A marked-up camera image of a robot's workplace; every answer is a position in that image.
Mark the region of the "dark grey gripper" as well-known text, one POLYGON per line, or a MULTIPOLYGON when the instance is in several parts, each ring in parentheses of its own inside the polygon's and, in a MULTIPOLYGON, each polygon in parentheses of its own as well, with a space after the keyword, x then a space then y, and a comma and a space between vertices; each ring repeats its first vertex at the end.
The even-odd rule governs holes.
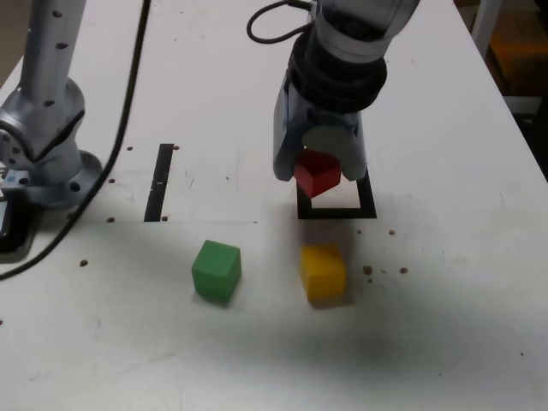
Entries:
POLYGON ((293 177, 303 145, 335 158, 349 181, 366 174, 360 112, 337 113, 311 103, 297 91, 286 71, 273 115, 273 172, 279 181, 293 177))

